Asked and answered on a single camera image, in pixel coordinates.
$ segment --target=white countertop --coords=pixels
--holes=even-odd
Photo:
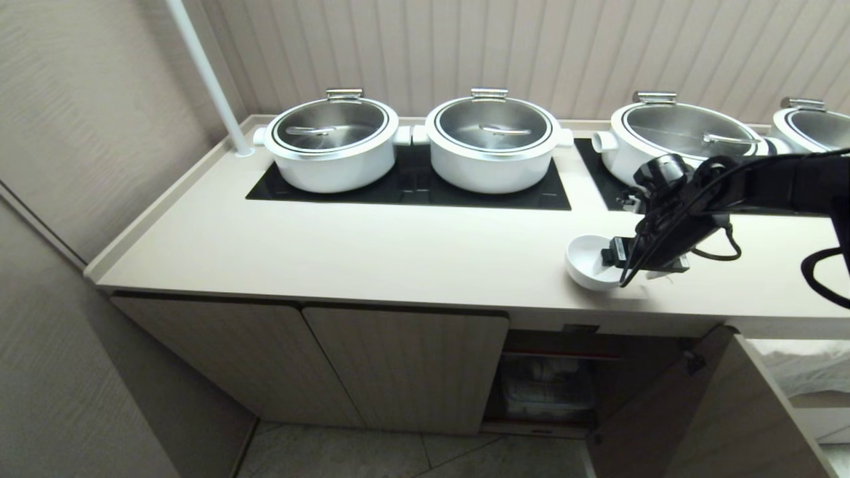
[[[245,130],[270,118],[249,118]],[[110,290],[719,316],[739,327],[799,319],[810,322],[795,321],[797,328],[817,324],[815,335],[843,330],[850,339],[850,311],[818,296],[800,273],[806,256],[837,244],[828,219],[734,215],[744,249],[735,262],[691,254],[685,274],[647,281],[641,273],[607,293],[578,287],[564,268],[570,239],[630,236],[641,216],[605,208],[577,150],[554,157],[569,212],[249,201],[271,155],[259,148],[239,158],[220,145],[86,275]],[[700,248],[730,252],[723,234]],[[816,273],[833,290],[850,291],[841,258]]]

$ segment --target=pot rim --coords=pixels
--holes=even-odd
[[[611,129],[614,130],[617,139],[620,141],[625,141],[630,146],[634,147],[638,151],[641,151],[645,154],[651,155],[652,157],[663,156],[665,154],[678,154],[683,159],[689,159],[697,162],[703,162],[708,157],[706,156],[694,156],[683,154],[681,151],[674,151],[660,145],[656,145],[655,143],[650,143],[646,139],[638,136],[633,133],[629,125],[626,124],[626,115],[630,111],[634,111],[641,107],[653,106],[658,107],[657,105],[646,104],[646,103],[631,103],[630,105],[625,105],[621,107],[619,110],[615,111],[614,114],[611,115]],[[676,103],[676,106],[691,108],[698,111],[704,111],[713,115],[717,115],[729,122],[734,123],[739,128],[746,131],[753,139],[758,139],[759,143],[757,145],[750,146],[750,149],[744,154],[744,156],[752,156],[752,155],[765,155],[768,153],[769,145],[768,142],[758,133],[756,133],[752,128],[745,125],[741,121],[729,116],[724,115],[720,111],[715,111],[709,108],[703,108],[702,106],[690,105],[688,103]]]
[[[387,141],[391,141],[393,136],[395,135],[395,131],[399,128],[399,115],[390,108],[389,106],[381,103],[380,101],[371,100],[368,98],[359,98],[358,101],[363,103],[368,103],[369,105],[373,105],[384,115],[383,124],[379,129],[375,131],[375,133],[370,136],[351,143],[350,145],[339,146],[338,148],[331,148],[327,150],[307,150],[300,149],[295,147],[286,147],[278,143],[278,138],[276,138],[275,130],[277,129],[277,125],[280,121],[282,121],[287,116],[291,115],[295,111],[299,111],[307,106],[315,105],[317,103],[322,103],[328,101],[328,99],[314,100],[308,103],[302,103],[301,105],[294,106],[280,115],[276,116],[269,125],[265,128],[265,136],[263,138],[263,145],[268,149],[272,154],[277,157],[283,159],[289,159],[293,161],[304,161],[304,162],[319,162],[319,161],[335,161],[338,159],[345,159],[347,157],[357,156],[359,154],[371,151],[377,148],[379,145]]]
[[[810,138],[807,134],[803,133],[802,131],[797,129],[796,126],[791,124],[791,121],[790,121],[791,116],[794,113],[797,113],[799,111],[803,111],[803,110],[801,110],[800,108],[791,107],[791,108],[784,108],[782,110],[776,111],[773,114],[773,119],[774,119],[773,125],[782,134],[784,134],[786,138],[790,139],[791,141],[793,141],[798,146],[805,148],[806,150],[809,150],[812,153],[820,153],[820,152],[831,151],[830,148],[827,148],[826,146],[821,145],[819,142]],[[836,111],[811,111],[811,112],[821,113],[821,114],[825,114],[825,115],[834,115],[834,116],[837,116],[837,117],[845,118],[848,121],[850,121],[850,116],[836,112]]]
[[[446,101],[442,105],[438,105],[436,108],[432,109],[430,113],[428,113],[428,116],[425,118],[425,130],[428,133],[428,138],[431,140],[432,145],[437,145],[458,156],[487,162],[525,161],[547,154],[558,146],[558,137],[561,131],[561,126],[558,124],[558,120],[556,120],[549,111],[540,108],[540,106],[530,103],[529,101],[517,100],[515,98],[509,98],[506,99],[506,101],[515,101],[528,106],[543,116],[543,119],[545,119],[548,123],[548,136],[544,136],[542,140],[531,145],[521,148],[512,148],[510,150],[479,149],[471,145],[464,145],[463,143],[452,139],[437,125],[439,115],[442,114],[442,112],[449,106],[463,101],[472,100],[472,96],[455,98],[454,100]]]

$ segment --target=stainless steel pot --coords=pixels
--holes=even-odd
[[[677,103],[672,92],[637,91],[635,103],[611,115],[610,131],[593,135],[605,167],[627,185],[647,161],[676,153],[693,167],[718,155],[768,154],[769,145],[744,123],[720,112]]]
[[[434,108],[425,123],[431,165],[468,191],[505,194],[546,175],[552,150],[572,134],[540,106],[507,97],[506,89],[473,88],[467,98]]]
[[[298,189],[333,193],[368,185],[395,163],[399,116],[362,94],[362,89],[328,89],[324,100],[284,111],[259,128],[254,144],[275,156],[283,179]]]
[[[784,98],[773,114],[770,135],[794,152],[823,152],[850,147],[850,117],[827,111],[821,100]]]

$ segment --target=wooden cabinet door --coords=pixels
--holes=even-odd
[[[478,433],[505,316],[324,307],[303,313],[366,426]]]
[[[292,307],[129,297],[112,302],[264,420],[363,426]]]
[[[757,353],[720,327],[587,439],[598,478],[835,476]]]

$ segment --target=beige wall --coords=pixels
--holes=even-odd
[[[163,0],[0,0],[0,76],[0,181],[83,263],[224,137]],[[2,201],[0,231],[0,476],[228,476],[253,416]]]
[[[783,96],[850,113],[847,0],[210,0],[252,112],[362,86],[424,116],[473,86],[607,119],[635,89],[747,122]]]
[[[0,0],[0,71],[0,180],[83,261],[225,136],[164,0]]]
[[[0,476],[228,476],[252,416],[2,201],[0,230]]]

